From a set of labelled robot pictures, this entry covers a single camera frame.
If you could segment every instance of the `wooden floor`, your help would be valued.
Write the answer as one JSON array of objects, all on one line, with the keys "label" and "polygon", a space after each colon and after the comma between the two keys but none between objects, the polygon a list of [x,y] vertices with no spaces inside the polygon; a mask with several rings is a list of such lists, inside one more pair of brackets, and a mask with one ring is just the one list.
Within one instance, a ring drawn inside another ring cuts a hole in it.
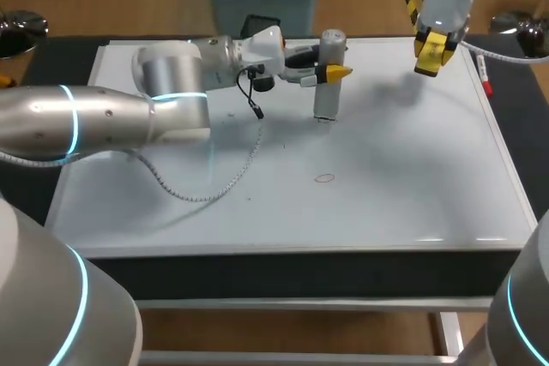
[{"label": "wooden floor", "polygon": [[[475,0],[472,32],[508,9],[536,0]],[[208,0],[0,0],[3,9],[31,9],[50,22],[51,36],[215,33]],[[412,34],[403,0],[318,0],[314,32],[338,27],[350,35]],[[0,62],[21,79],[32,54]],[[535,74],[549,97],[549,70]],[[143,311],[147,349],[434,354],[425,313]],[[461,317],[465,340],[485,320]]]}]

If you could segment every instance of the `yellow and black tape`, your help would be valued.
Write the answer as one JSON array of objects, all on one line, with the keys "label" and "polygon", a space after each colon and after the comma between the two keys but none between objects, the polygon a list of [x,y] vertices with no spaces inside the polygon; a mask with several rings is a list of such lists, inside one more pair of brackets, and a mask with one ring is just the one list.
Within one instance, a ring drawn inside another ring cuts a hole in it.
[{"label": "yellow and black tape", "polygon": [[410,16],[410,21],[412,22],[413,26],[413,32],[418,32],[418,17],[419,17],[419,11],[418,11],[418,5],[415,2],[415,0],[404,0],[406,2],[406,8],[408,12],[408,16]]},{"label": "yellow and black tape", "polygon": [[452,42],[447,34],[437,33],[433,30],[426,33],[418,32],[418,4],[416,0],[404,1],[412,22],[413,32],[416,35],[413,48],[418,60],[414,71],[422,75],[436,77],[440,68],[454,55],[457,43]]}]

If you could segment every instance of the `white table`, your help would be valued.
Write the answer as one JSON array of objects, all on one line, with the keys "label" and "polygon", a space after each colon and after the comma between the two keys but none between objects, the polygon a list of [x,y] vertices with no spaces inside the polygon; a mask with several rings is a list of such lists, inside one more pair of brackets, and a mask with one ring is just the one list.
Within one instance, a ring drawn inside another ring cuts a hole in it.
[{"label": "white table", "polygon": [[[309,40],[291,43],[308,43]],[[265,142],[243,180],[213,205],[165,194],[139,163],[102,153],[63,169],[46,229],[88,258],[294,251],[518,250],[535,226],[468,52],[436,79],[413,73],[413,40],[350,39],[339,121],[311,118],[313,90],[277,81],[257,101]],[[132,93],[137,47],[100,50],[90,84]],[[258,125],[233,90],[208,94],[213,141],[147,149],[179,191],[228,182]],[[330,183],[315,178],[330,173]],[[141,307],[486,309],[490,299],[229,299],[146,301]],[[461,342],[443,314],[448,354]],[[451,357],[145,353],[143,362],[444,364]]]}]

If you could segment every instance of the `blue led ring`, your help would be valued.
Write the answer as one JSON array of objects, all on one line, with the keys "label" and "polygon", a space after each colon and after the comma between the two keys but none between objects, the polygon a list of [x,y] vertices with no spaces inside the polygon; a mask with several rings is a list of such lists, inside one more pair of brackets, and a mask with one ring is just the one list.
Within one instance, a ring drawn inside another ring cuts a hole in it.
[{"label": "blue led ring", "polygon": [[509,312],[511,313],[511,319],[513,320],[513,323],[515,323],[516,331],[518,332],[519,336],[521,337],[522,341],[526,345],[526,347],[536,356],[536,358],[543,364],[544,366],[549,366],[549,362],[541,356],[541,354],[535,349],[534,345],[530,343],[530,340],[526,337],[526,334],[522,331],[521,325],[519,325],[518,320],[515,316],[515,310],[513,309],[513,302],[511,301],[511,275],[509,275],[509,280],[507,281],[507,302],[509,304]]},{"label": "blue led ring", "polygon": [[80,273],[82,277],[82,293],[80,296],[80,304],[78,305],[78,310],[76,311],[76,318],[75,321],[72,324],[72,327],[69,330],[69,334],[67,335],[67,339],[63,342],[63,345],[61,346],[61,349],[57,352],[57,355],[53,358],[53,360],[50,362],[49,366],[58,366],[67,352],[69,351],[70,347],[72,346],[73,342],[75,341],[76,334],[78,333],[78,330],[80,329],[80,326],[82,324],[82,320],[84,319],[84,312],[86,311],[86,305],[87,305],[87,270],[86,265],[84,264],[84,260],[78,255],[70,246],[67,246],[72,253],[75,254],[76,260],[78,261],[78,266],[80,267]]}]

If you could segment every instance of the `metal leg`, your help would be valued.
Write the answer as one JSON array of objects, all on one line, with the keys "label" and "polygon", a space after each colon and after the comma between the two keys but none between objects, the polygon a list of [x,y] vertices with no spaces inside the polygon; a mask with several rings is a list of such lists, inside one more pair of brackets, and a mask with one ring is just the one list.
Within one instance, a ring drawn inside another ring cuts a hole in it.
[{"label": "metal leg", "polygon": [[549,55],[549,19],[543,18],[547,0],[539,0],[533,14],[527,12],[504,12],[492,17],[490,33],[516,36],[527,57]]},{"label": "metal leg", "polygon": [[437,331],[443,355],[457,357],[463,350],[462,330],[456,312],[437,313]]},{"label": "metal leg", "polygon": [[139,365],[298,365],[298,366],[434,366],[455,362],[454,357],[332,355],[327,353],[244,353],[211,351],[144,351]]},{"label": "metal leg", "polygon": [[0,59],[31,51],[47,33],[47,21],[34,12],[0,10]]}]

